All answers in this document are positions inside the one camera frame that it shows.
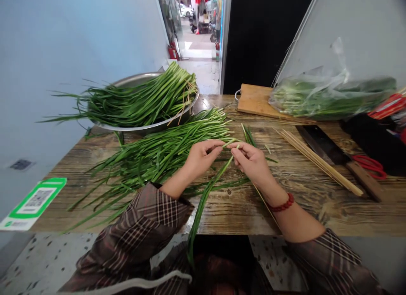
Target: cutting board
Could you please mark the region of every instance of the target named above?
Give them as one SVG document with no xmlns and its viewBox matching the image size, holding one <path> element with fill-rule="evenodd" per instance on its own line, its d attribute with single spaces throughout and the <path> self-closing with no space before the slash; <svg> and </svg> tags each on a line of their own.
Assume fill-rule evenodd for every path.
<svg viewBox="0 0 406 295">
<path fill-rule="evenodd" d="M 259 85 L 241 84 L 241 97 L 238 101 L 237 111 L 263 115 L 277 119 L 297 121 L 304 124 L 315 124 L 311 119 L 296 118 L 287 114 L 279 113 L 268 103 L 272 88 Z"/>
</svg>

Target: kitchen knife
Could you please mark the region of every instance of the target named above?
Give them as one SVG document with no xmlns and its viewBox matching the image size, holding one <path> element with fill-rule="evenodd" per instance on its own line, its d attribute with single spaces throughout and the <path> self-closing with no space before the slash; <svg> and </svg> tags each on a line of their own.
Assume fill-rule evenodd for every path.
<svg viewBox="0 0 406 295">
<path fill-rule="evenodd" d="M 327 162 L 345 166 L 375 201 L 382 201 L 384 192 L 380 184 L 345 154 L 319 126 L 296 126 L 296 128 L 318 156 L 324 160 L 328 159 Z"/>
</svg>

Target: wooden tabletop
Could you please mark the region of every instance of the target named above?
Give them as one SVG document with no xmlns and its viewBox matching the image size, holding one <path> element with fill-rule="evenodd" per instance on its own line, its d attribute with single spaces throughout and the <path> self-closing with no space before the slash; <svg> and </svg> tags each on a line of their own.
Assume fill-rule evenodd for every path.
<svg viewBox="0 0 406 295">
<path fill-rule="evenodd" d="M 251 127 L 258 147 L 267 153 L 264 146 L 266 144 L 272 152 L 270 157 L 278 161 L 278 163 L 269 163 L 275 178 L 294 195 L 295 200 L 305 210 L 339 236 L 406 236 L 406 178 L 388 176 L 386 180 L 379 181 L 386 192 L 385 200 L 381 203 L 359 198 L 329 178 L 272 128 L 286 129 L 300 136 L 295 128 L 298 123 L 239 113 L 236 111 L 236 102 L 231 95 L 201 95 L 194 111 L 213 106 L 225 108 L 228 117 L 233 119 L 228 125 L 230 130 L 235 132 L 234 137 L 244 139 L 241 123 Z M 340 129 L 338 123 L 318 123 L 318 125 L 345 152 L 363 154 L 349 135 Z M 125 139 L 130 142 L 136 138 L 127 134 Z M 119 144 L 114 133 L 87 141 L 81 139 L 46 177 L 67 177 L 68 182 L 31 231 L 63 232 L 90 215 L 92 208 L 77 207 L 72 212 L 67 212 L 66 209 L 93 188 L 93 180 L 85 172 L 118 149 Z M 335 166 L 335 168 L 356 184 L 354 177 L 346 168 L 342 166 Z M 214 171 L 209 171 L 204 178 L 208 179 L 214 174 Z M 229 182 L 241 177 L 242 174 L 231 165 L 222 178 L 225 182 Z M 91 201 L 107 188 L 107 186 L 100 187 L 85 199 L 84 203 Z M 197 206 L 199 199 L 200 197 L 194 197 L 190 201 Z M 74 231 L 99 232 L 104 226 L 92 229 L 86 229 L 86 227 L 102 221 L 110 214 L 111 212 L 105 211 L 88 225 L 80 226 Z M 195 212 L 180 233 L 190 231 L 194 215 Z M 253 186 L 247 183 L 237 188 L 226 188 L 210 194 L 199 233 L 276 235 L 278 229 Z"/>
</svg>

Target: brown plaid sleeve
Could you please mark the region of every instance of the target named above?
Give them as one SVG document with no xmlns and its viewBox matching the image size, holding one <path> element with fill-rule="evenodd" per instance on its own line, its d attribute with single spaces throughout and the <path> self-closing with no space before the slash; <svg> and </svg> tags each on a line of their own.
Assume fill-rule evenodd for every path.
<svg viewBox="0 0 406 295">
<path fill-rule="evenodd" d="M 288 247 L 314 294 L 383 294 L 361 258 L 330 229 L 315 240 Z"/>
<path fill-rule="evenodd" d="M 193 206 L 172 199 L 147 184 L 117 222 L 106 227 L 82 256 L 73 276 L 60 291 L 85 291 L 127 279 L 149 278 L 149 259 L 159 253 L 184 222 Z"/>
</svg>

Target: doorway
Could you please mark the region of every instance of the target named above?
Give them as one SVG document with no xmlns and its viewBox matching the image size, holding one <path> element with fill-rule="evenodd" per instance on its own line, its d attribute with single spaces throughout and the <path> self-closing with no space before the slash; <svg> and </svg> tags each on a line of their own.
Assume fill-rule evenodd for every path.
<svg viewBox="0 0 406 295">
<path fill-rule="evenodd" d="M 178 64 L 196 74 L 202 94 L 220 94 L 222 0 L 159 0 Z"/>
</svg>

